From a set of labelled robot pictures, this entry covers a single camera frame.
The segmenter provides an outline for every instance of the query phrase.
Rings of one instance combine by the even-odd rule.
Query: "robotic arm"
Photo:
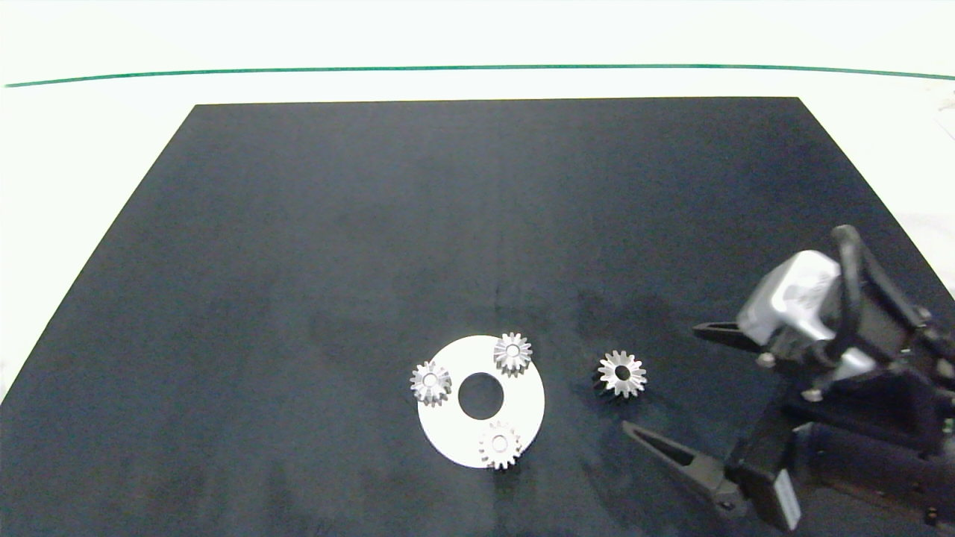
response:
[[[735,323],[693,329],[785,379],[726,461],[624,430],[727,516],[752,504],[793,530],[800,496],[828,486],[955,534],[955,342],[853,227],[833,236],[838,263],[801,251],[763,278]]]

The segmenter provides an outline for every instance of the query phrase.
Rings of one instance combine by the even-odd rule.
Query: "gear teeth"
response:
[[[502,373],[517,376],[531,363],[531,344],[520,333],[503,333],[494,345],[494,362]]]
[[[437,406],[451,393],[451,375],[432,361],[418,364],[409,378],[414,398],[429,406]]]
[[[477,451],[488,468],[505,470],[517,464],[518,457],[523,453],[523,446],[514,427],[503,421],[496,421],[491,424],[490,430],[481,435]]]
[[[601,367],[597,372],[601,374],[599,386],[605,392],[613,391],[614,397],[630,396],[637,397],[640,392],[645,391],[647,385],[647,370],[643,369],[644,363],[637,360],[633,354],[627,354],[626,351],[612,351],[604,354],[605,359],[600,360]],[[626,378],[617,376],[617,368],[625,367],[629,374]]]

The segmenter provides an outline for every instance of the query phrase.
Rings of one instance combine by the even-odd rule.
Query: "silver spur gear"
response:
[[[644,363],[633,354],[612,351],[604,354],[604,357],[597,371],[601,374],[600,382],[605,391],[612,390],[614,396],[629,398],[639,396],[646,389],[647,370],[641,367]]]

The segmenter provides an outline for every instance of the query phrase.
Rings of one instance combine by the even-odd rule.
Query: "screw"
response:
[[[822,390],[818,388],[810,388],[802,393],[802,398],[806,399],[809,402],[820,402],[822,401]]]
[[[775,365],[775,356],[773,353],[763,353],[756,358],[756,365],[764,369],[770,369]]]

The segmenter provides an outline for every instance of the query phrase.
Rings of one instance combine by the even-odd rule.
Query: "disc center hole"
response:
[[[488,419],[500,410],[504,389],[500,382],[486,373],[475,373],[461,382],[457,389],[461,410],[474,419]]]

